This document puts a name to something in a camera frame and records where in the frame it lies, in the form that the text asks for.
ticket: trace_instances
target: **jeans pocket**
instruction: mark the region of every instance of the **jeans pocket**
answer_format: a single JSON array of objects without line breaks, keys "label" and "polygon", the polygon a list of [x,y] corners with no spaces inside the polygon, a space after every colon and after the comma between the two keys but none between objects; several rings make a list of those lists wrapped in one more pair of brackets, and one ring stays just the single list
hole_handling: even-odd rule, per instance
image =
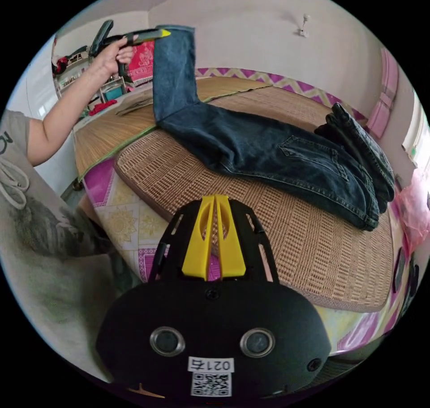
[{"label": "jeans pocket", "polygon": [[290,136],[280,143],[278,148],[288,158],[302,160],[307,164],[340,176],[345,181],[349,181],[348,174],[338,162],[338,152],[334,148],[298,138],[297,136]]}]

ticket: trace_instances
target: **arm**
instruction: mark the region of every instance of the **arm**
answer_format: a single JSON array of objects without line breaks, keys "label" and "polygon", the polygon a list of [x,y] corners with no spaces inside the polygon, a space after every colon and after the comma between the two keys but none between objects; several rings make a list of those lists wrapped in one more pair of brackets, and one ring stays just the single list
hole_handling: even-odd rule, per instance
[{"label": "arm", "polygon": [[103,50],[49,111],[43,122],[30,120],[27,158],[33,166],[49,160],[61,148],[93,95],[118,72],[116,61],[127,64],[131,61],[131,47],[120,49],[126,43],[125,38]]}]

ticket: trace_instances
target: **light fixture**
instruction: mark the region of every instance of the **light fixture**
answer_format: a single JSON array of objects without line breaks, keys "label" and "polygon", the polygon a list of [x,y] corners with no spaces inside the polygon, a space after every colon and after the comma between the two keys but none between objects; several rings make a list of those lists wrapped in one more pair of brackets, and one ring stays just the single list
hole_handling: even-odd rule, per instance
[{"label": "light fixture", "polygon": [[305,24],[310,20],[310,15],[305,13],[303,15],[303,25],[301,26],[301,29],[299,30],[299,35],[303,37],[309,37],[309,33],[305,31]]}]

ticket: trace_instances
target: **zigzag pattern border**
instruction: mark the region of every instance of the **zigzag pattern border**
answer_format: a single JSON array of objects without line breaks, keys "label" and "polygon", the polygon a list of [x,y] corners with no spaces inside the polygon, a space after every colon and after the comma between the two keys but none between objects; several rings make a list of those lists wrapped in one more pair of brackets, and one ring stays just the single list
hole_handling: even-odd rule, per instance
[{"label": "zigzag pattern border", "polygon": [[306,84],[295,79],[273,73],[258,72],[256,70],[236,69],[231,67],[206,67],[196,69],[196,76],[226,76],[231,78],[251,79],[253,81],[264,82],[275,87],[283,88],[291,93],[299,94],[312,99],[324,106],[331,108],[339,102],[361,125],[367,122],[367,118],[349,104],[345,103],[338,97],[327,93],[313,85]]}]

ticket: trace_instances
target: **woven bamboo mat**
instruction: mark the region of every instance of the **woven bamboo mat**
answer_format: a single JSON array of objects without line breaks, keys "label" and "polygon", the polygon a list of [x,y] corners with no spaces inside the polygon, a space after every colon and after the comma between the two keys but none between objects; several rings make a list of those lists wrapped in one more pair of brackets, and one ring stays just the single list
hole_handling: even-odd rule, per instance
[{"label": "woven bamboo mat", "polygon": [[[198,97],[205,102],[263,87],[270,87],[270,85],[248,79],[223,77],[197,81]],[[144,91],[141,97],[152,103],[152,89]],[[135,104],[138,98],[134,95],[130,104]],[[96,164],[112,157],[123,147],[155,127],[152,104],[147,104],[123,116],[118,115],[118,110],[124,109],[124,103],[108,110],[74,133],[75,160],[79,179],[82,179]]]},{"label": "woven bamboo mat", "polygon": [[[329,110],[274,87],[224,97],[213,104],[308,130],[324,123]],[[374,231],[358,230],[277,189],[211,172],[162,130],[121,151],[116,171],[167,220],[180,206],[203,195],[226,194],[251,206],[270,239],[279,279],[315,305],[372,312],[387,300],[393,274],[388,213],[381,215]]]}]

